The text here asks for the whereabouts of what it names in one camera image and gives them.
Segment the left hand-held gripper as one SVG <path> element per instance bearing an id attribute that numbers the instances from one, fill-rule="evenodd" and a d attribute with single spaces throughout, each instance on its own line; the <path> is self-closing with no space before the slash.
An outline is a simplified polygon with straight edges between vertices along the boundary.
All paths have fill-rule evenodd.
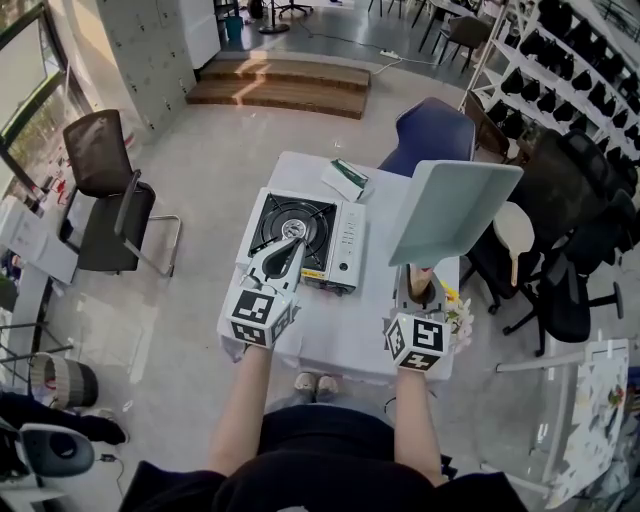
<path id="1" fill-rule="evenodd" d="M 257 252 L 249 274 L 259 281 L 284 281 L 261 289 L 244 284 L 236 268 L 220 316 L 220 343 L 226 351 L 245 351 L 249 345 L 273 350 L 299 314 L 297 286 L 306 257 L 302 238 L 285 238 Z"/>

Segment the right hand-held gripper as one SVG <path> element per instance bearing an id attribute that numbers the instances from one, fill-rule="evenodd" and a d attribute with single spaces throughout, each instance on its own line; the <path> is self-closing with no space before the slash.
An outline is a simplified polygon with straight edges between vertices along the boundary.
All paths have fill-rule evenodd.
<path id="1" fill-rule="evenodd" d="M 445 321 L 445 290 L 433 273 L 434 295 L 430 310 L 410 310 L 408 264 L 399 265 L 394 284 L 394 307 L 383 328 L 385 372 L 398 369 L 418 373 L 451 373 L 453 369 L 452 327 Z"/>

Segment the white portable gas stove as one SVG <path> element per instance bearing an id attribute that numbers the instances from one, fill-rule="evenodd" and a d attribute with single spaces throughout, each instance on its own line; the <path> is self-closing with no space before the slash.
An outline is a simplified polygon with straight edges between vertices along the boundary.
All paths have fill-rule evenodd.
<path id="1" fill-rule="evenodd" d="M 366 234 L 366 208 L 269 187 L 260 189 L 236 256 L 245 270 L 255 253 L 288 238 L 307 242 L 301 281 L 337 295 L 356 290 Z"/>

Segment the pale green square pan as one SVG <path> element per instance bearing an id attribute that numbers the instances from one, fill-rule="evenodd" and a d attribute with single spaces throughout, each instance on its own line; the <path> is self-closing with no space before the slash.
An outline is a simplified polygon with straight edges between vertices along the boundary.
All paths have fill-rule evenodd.
<path id="1" fill-rule="evenodd" d="M 386 261 L 408 264 L 409 297 L 421 294 L 410 271 L 430 269 L 459 289 L 460 258 L 479 240 L 523 176 L 519 166 L 454 160 L 421 161 L 393 209 L 385 232 Z M 426 295 L 434 295 L 431 278 Z"/>

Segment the person's left forearm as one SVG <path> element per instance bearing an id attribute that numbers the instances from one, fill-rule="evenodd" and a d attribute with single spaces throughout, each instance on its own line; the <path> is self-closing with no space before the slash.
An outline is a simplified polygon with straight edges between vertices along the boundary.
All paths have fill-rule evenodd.
<path id="1" fill-rule="evenodd" d="M 210 471 L 230 476 L 257 455 L 271 363 L 272 352 L 253 345 L 238 363 L 230 395 L 212 435 Z"/>

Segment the person's right forearm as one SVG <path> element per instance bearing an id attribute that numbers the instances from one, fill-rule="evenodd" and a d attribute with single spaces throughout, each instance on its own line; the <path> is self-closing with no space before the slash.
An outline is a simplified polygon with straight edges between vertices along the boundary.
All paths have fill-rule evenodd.
<path id="1" fill-rule="evenodd" d="M 422 373 L 400 368 L 396 378 L 394 459 L 422 474 L 433 486 L 445 483 L 441 452 Z"/>

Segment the pink flower bouquet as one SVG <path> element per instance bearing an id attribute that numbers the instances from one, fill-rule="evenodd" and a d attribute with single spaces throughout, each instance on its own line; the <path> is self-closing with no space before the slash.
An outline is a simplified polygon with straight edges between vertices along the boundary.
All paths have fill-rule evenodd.
<path id="1" fill-rule="evenodd" d="M 472 342 L 474 315 L 471 313 L 471 299 L 463 301 L 460 294 L 446 282 L 441 282 L 445 292 L 445 319 L 451 327 L 453 352 L 459 354 Z"/>

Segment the white tablecloth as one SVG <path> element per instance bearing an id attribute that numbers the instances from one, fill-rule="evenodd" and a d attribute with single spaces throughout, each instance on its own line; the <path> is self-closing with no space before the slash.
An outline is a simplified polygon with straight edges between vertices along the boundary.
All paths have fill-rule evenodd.
<path id="1" fill-rule="evenodd" d="M 330 199 L 341 199 L 321 177 L 330 159 L 285 151 L 279 156 L 268 188 Z M 338 374 L 376 384 L 391 383 L 396 374 L 389 350 L 385 350 L 383 319 L 395 305 L 392 298 L 396 268 L 389 266 L 396 238 L 402 245 L 417 235 L 422 245 L 427 235 L 444 235 L 440 226 L 427 235 L 418 234 L 419 223 L 427 229 L 446 217 L 444 200 L 437 199 L 436 183 L 427 178 L 408 178 L 383 170 L 355 165 L 369 177 L 373 191 L 365 197 L 366 232 L 358 287 L 352 294 L 336 294 L 299 285 L 296 297 L 301 310 L 291 326 L 277 340 L 274 355 L 300 370 Z M 217 332 L 222 347 L 234 362 L 244 345 L 233 338 L 225 318 L 231 288 L 242 275 L 234 270 L 220 316 Z"/>

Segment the white green tissue packet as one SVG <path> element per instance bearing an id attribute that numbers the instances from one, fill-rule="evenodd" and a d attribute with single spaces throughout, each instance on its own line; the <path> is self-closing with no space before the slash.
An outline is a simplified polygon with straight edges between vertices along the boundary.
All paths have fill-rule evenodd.
<path id="1" fill-rule="evenodd" d="M 374 191 L 371 179 L 342 159 L 329 161 L 321 181 L 352 203 L 363 201 Z"/>

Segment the cream round hand fan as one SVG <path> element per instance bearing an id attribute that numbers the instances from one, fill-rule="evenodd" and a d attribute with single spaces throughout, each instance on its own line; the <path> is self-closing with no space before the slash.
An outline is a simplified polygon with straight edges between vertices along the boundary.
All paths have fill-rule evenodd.
<path id="1" fill-rule="evenodd" d="M 515 203 L 506 201 L 493 220 L 493 228 L 511 259 L 510 283 L 518 283 L 519 256 L 532 249 L 535 235 L 528 215 Z"/>

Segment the black mesh chrome chair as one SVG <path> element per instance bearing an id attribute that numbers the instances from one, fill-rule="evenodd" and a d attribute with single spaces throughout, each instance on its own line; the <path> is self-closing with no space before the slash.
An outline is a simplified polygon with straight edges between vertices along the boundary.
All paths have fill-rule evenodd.
<path id="1" fill-rule="evenodd" d="M 135 271 L 144 262 L 160 276 L 174 274 L 182 232 L 179 216 L 151 214 L 156 201 L 153 188 L 132 167 L 116 109 L 86 114 L 63 130 L 63 140 L 75 181 L 59 228 L 61 240 L 78 255 L 80 270 L 119 275 Z M 94 200 L 82 241 L 70 242 L 68 214 L 77 194 Z M 162 269 L 142 253 L 148 224 L 175 221 L 176 235 L 168 267 Z"/>

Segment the grey lockers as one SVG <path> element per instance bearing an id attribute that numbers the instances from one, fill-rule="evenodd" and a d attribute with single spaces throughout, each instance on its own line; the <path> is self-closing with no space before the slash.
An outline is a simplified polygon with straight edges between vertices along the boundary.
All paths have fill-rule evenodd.
<path id="1" fill-rule="evenodd" d="M 97 7 L 141 137 L 155 141 L 195 85 L 179 0 L 97 0 Z"/>

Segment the white side table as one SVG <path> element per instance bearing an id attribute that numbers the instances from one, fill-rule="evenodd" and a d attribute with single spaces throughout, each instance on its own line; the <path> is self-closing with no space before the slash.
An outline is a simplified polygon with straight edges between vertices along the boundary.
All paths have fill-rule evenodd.
<path id="1" fill-rule="evenodd" d="M 14 196 L 0 202 L 0 246 L 61 283 L 72 283 L 78 255 L 59 239 L 44 217 Z"/>

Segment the white shelf rack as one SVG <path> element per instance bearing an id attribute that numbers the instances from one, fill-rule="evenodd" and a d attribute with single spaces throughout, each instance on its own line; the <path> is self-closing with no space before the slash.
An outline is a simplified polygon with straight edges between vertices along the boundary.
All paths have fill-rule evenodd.
<path id="1" fill-rule="evenodd" d="M 479 62 L 475 66 L 474 76 L 471 79 L 467 90 L 474 92 L 480 99 L 486 113 L 493 116 L 495 123 L 500 126 L 506 133 L 507 137 L 516 139 L 524 134 L 528 129 L 552 129 L 542 126 L 523 116 L 523 114 L 511 106 L 502 102 L 492 104 L 491 97 L 496 86 L 499 85 L 503 78 L 504 72 L 508 66 L 505 57 L 496 49 L 495 43 L 500 39 L 511 41 L 516 33 L 512 26 L 514 21 L 513 15 L 509 12 L 508 3 L 505 5 L 500 14 L 501 19 L 493 29 L 491 36 L 483 50 Z M 615 28 L 609 26 L 600 10 L 600 0 L 585 0 L 586 5 L 579 9 L 580 13 L 587 15 L 594 20 L 597 29 L 601 30 L 605 35 L 612 37 L 613 47 L 622 52 L 624 58 L 635 68 L 640 70 L 640 63 L 629 54 L 624 47 L 624 37 Z"/>

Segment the rows of black devices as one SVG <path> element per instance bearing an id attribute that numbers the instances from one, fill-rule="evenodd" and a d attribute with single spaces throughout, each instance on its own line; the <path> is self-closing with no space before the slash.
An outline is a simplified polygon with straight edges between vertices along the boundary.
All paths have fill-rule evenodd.
<path id="1" fill-rule="evenodd" d="M 510 0 L 516 33 L 490 102 L 561 133 L 582 129 L 613 163 L 640 167 L 640 70 L 580 13 L 585 0 Z"/>

